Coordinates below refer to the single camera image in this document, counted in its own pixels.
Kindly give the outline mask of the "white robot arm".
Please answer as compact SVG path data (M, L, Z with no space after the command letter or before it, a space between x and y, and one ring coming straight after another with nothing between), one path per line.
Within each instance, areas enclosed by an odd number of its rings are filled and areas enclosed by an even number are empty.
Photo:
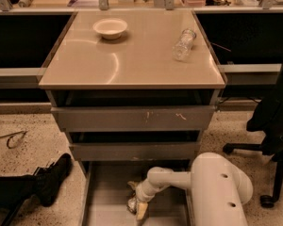
M191 194L195 226L248 226L242 206L253 196L247 174L216 153L201 153L189 171L153 167L140 182L128 183L134 191L128 210L142 220L148 203L174 186Z

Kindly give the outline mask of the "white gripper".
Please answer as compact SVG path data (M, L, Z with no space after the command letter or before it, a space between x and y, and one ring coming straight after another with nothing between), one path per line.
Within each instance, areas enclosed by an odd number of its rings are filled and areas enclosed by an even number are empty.
M141 182L129 181L127 183L136 192L138 200L136 220L142 220L148 208L148 202L150 202L158 193L158 189L154 187L148 179Z

